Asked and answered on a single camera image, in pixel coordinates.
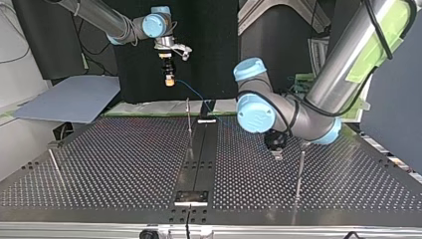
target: light blue board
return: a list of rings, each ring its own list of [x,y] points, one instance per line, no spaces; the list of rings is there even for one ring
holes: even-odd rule
[[[24,104],[13,117],[89,123],[119,91],[117,77],[70,77]]]

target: yellow object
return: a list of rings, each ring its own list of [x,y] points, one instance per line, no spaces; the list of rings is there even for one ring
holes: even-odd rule
[[[401,33],[406,28],[411,15],[411,9],[407,2],[395,0],[388,13],[380,21],[382,32],[390,46],[391,52],[397,50],[403,40]],[[380,66],[387,56],[384,48],[374,32],[366,46],[363,48],[356,62],[354,63],[346,80],[354,83],[362,83],[374,67]]]
[[[165,80],[165,86],[167,86],[167,87],[174,87],[174,84],[175,84],[175,82],[174,82],[173,79]]]

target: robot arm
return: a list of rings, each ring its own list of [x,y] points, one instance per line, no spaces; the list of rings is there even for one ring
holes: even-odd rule
[[[402,42],[420,2],[370,0],[392,50]],[[339,112],[386,59],[368,12],[362,4],[303,100],[274,94],[260,59],[241,62],[234,76],[240,95],[237,118],[242,128],[249,132],[272,128],[321,144],[335,141],[341,129]]]
[[[132,43],[136,46],[139,40],[152,38],[155,49],[163,61],[163,73],[167,87],[174,86],[175,65],[173,53],[180,55],[183,61],[189,59],[192,49],[176,44],[173,30],[176,27],[171,20],[170,9],[166,6],[152,7],[151,14],[133,21],[111,9],[101,0],[47,0],[58,3],[75,16],[80,16],[94,26],[103,30],[114,45]]]

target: perforated metal table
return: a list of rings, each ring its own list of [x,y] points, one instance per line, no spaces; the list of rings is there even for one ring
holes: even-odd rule
[[[0,238],[11,222],[422,228],[422,185],[346,126],[307,149],[299,199],[298,139],[276,161],[234,117],[187,129],[100,119],[0,183]],[[179,191],[207,191],[208,204],[175,206]]]

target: white wall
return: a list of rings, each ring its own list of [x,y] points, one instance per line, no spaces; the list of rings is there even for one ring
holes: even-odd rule
[[[0,126],[0,181],[47,150],[58,122],[15,119]]]
[[[0,1],[11,5],[10,0]],[[4,11],[11,19],[16,19],[8,10]],[[27,43],[1,12],[0,35],[0,62],[25,54]],[[47,88],[48,82],[42,79],[31,54],[13,63],[0,64],[0,181],[42,154],[47,144],[54,140],[52,130],[58,122],[5,117],[6,112],[16,110],[19,104]]]
[[[11,0],[0,1],[12,5]],[[15,26],[19,27],[16,16],[4,7],[2,9],[14,21]],[[28,44],[10,26],[1,12],[0,34],[0,62],[25,54]],[[0,64],[0,109],[38,95],[47,88],[47,82],[43,80],[31,53],[17,62]]]

